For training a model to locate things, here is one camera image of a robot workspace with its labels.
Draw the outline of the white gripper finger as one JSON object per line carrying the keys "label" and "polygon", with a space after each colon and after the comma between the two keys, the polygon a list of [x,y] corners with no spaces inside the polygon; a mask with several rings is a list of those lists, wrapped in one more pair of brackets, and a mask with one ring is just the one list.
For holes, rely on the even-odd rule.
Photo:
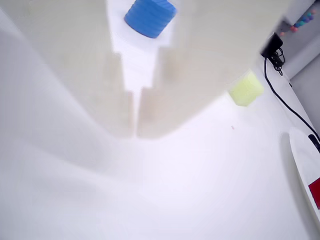
{"label": "white gripper finger", "polygon": [[175,0],[171,42],[141,93],[137,135],[156,139],[197,115],[244,75],[288,0]]}
{"label": "white gripper finger", "polygon": [[127,159],[132,94],[113,51],[104,0],[3,0],[0,150],[18,139],[108,178]]}

